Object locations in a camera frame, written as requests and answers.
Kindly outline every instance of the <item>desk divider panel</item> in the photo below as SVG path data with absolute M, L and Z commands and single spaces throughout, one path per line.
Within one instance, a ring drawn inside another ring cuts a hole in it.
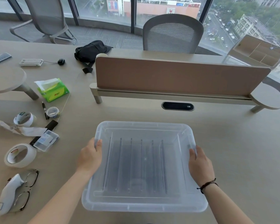
M 97 86 L 118 89 L 248 96 L 270 71 L 269 67 L 243 65 L 96 59 Z

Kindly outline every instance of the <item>black bag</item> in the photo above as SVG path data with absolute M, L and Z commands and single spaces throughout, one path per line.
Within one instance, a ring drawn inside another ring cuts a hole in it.
M 75 58 L 86 66 L 86 68 L 83 69 L 85 74 L 91 73 L 93 71 L 92 66 L 96 60 L 97 54 L 107 53 L 112 48 L 113 47 L 111 46 L 104 45 L 102 41 L 96 40 L 89 43 L 88 45 L 76 48 Z

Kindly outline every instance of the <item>transparent plastic storage box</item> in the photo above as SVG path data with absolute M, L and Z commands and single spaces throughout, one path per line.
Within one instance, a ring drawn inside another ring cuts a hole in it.
M 101 166 L 86 185 L 82 204 L 91 211 L 201 212 L 208 203 L 189 169 L 195 148 L 188 125 L 105 121 Z

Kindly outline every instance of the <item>hand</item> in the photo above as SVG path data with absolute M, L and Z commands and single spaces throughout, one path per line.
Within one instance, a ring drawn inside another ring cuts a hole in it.
M 196 146 L 197 156 L 193 149 L 190 149 L 189 171 L 199 187 L 215 179 L 213 164 L 206 157 L 201 147 Z
M 102 140 L 100 139 L 94 147 L 94 138 L 92 138 L 86 147 L 82 148 L 77 164 L 76 172 L 86 175 L 90 179 L 102 162 Z

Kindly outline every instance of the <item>eyeglasses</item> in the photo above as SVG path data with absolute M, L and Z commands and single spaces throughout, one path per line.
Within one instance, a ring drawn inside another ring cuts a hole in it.
M 18 187 L 15 191 L 15 200 L 13 205 L 11 206 L 8 213 L 17 213 L 19 211 L 24 210 L 28 199 L 30 197 L 30 190 L 34 186 L 37 177 L 38 177 L 39 170 L 36 169 L 27 169 L 21 173 L 19 173 L 21 179 L 24 183 Z

